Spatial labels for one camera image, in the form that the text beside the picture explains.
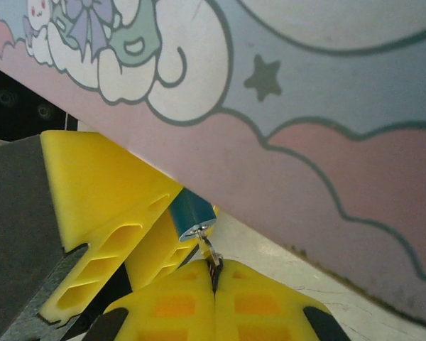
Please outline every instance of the gray star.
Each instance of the gray star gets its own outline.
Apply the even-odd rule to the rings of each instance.
[[[279,96],[283,92],[276,79],[280,66],[279,60],[266,64],[261,55],[254,57],[254,73],[244,81],[244,86],[256,89],[259,102],[263,102],[269,94]]]

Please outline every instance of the yellow plastic block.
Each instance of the yellow plastic block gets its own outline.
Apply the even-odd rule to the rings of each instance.
[[[205,261],[194,261],[112,303],[129,312],[115,341],[213,341],[214,294]]]
[[[125,261],[133,291],[174,272],[197,246],[197,239],[180,242],[166,210]]]
[[[224,260],[215,303],[216,340],[317,341],[303,313],[320,302],[232,260]]]
[[[40,310],[49,322],[80,314],[182,186],[96,133],[47,131],[43,154],[66,252],[88,250]]]

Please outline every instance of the black plastic part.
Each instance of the black plastic part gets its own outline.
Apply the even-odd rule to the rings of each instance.
[[[46,117],[38,108],[50,108]],[[0,71],[0,140],[16,141],[65,129],[66,113]]]
[[[334,317],[316,307],[303,309],[320,341],[350,341]]]
[[[182,261],[182,263],[180,264],[180,266],[178,268],[181,268],[182,266],[186,265],[192,257],[194,257],[194,255],[199,251],[199,245],[196,245],[194,249],[192,249],[192,251],[190,252],[190,254],[187,255],[187,257],[185,258],[184,261]]]
[[[219,259],[219,265],[218,267],[213,271],[214,265],[209,264],[210,270],[210,276],[212,277],[212,290],[214,293],[216,293],[216,290],[218,289],[218,283],[219,283],[219,276],[221,276],[222,269],[224,268],[224,262],[222,259]]]
[[[67,114],[65,130],[77,131],[78,123],[79,121],[75,117]]]
[[[98,292],[93,301],[85,308],[84,312],[78,317],[76,323],[67,331],[61,341],[72,339],[88,331],[92,323],[112,302],[131,292],[128,273],[124,264],[122,264],[101,291]]]
[[[117,308],[99,316],[82,341],[114,341],[126,316],[128,311],[125,308]]]

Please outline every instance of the cartoon character illustration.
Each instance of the cartoon character illustration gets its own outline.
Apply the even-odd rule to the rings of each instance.
[[[48,43],[56,68],[99,90],[106,101],[146,98],[157,113],[189,120],[206,114],[221,97],[229,50],[208,1],[54,2]],[[190,34],[177,34],[187,27]],[[188,93],[191,101],[178,100]]]
[[[26,33],[26,47],[39,63],[52,65],[48,47],[47,25],[50,21],[50,0],[27,0],[27,16],[23,17],[23,28]]]

